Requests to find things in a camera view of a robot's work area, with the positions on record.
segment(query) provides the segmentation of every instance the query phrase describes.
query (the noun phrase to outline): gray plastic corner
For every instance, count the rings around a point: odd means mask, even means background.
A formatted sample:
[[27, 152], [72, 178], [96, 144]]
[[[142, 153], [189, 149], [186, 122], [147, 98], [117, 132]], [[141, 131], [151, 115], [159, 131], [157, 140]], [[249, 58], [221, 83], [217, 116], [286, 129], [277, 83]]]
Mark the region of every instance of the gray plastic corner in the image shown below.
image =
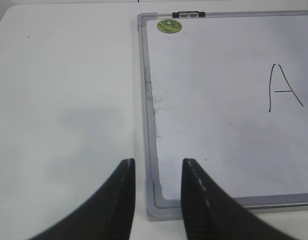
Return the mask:
[[181, 208], [159, 208], [154, 202], [153, 181], [146, 179], [146, 206], [149, 221], [182, 220]]
[[146, 26], [147, 21], [157, 19], [158, 13], [156, 12], [149, 12], [149, 13], [142, 13], [137, 15], [137, 22], [139, 26]]

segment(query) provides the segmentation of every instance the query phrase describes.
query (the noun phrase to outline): white table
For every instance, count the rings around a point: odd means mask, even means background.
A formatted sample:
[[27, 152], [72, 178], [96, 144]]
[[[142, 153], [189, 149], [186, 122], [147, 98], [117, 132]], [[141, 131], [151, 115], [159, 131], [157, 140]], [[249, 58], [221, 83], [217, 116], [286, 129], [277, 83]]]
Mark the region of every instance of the white table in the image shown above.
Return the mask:
[[[136, 159], [131, 239], [186, 239], [144, 203], [137, 14], [308, 10], [308, 0], [20, 5], [0, 22], [0, 240], [24, 240]], [[308, 240], [308, 210], [259, 215]]]

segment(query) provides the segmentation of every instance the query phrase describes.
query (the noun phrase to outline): green sticker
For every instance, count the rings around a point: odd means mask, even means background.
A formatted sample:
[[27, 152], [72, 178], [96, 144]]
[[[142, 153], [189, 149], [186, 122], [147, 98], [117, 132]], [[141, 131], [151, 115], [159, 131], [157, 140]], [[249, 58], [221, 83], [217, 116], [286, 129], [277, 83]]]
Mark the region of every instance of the green sticker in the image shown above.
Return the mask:
[[182, 24], [173, 19], [165, 19], [157, 24], [158, 30], [166, 34], [175, 34], [182, 30]]

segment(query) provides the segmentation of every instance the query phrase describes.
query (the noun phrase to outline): whiteboard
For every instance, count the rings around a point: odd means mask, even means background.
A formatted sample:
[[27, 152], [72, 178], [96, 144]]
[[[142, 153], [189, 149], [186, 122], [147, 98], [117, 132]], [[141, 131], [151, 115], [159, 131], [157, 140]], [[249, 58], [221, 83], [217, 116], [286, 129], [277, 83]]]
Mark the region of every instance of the whiteboard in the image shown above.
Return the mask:
[[308, 194], [308, 15], [178, 19], [175, 34], [159, 21], [147, 39], [163, 197], [180, 199], [184, 158], [234, 198]]

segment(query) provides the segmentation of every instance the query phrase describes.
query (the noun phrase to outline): whiteboard frame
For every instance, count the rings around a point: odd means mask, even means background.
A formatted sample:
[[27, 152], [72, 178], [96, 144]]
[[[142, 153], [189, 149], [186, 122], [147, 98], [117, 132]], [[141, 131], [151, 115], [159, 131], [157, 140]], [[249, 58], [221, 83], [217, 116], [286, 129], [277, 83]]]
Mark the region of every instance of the whiteboard frame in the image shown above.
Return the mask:
[[[260, 11], [260, 12], [213, 12], [206, 13], [205, 18], [233, 18], [253, 16], [305, 16], [302, 11]], [[140, 44], [142, 107], [144, 127], [144, 147], [146, 162], [146, 206], [147, 218], [151, 221], [168, 221], [182, 219], [180, 200], [165, 199], [159, 180], [158, 157], [156, 148], [156, 126], [151, 88], [149, 64], [147, 21], [173, 18], [172, 14], [143, 13], [138, 15], [138, 32]], [[260, 197], [234, 198], [252, 212], [280, 212], [308, 209], [308, 193], [271, 195]]]

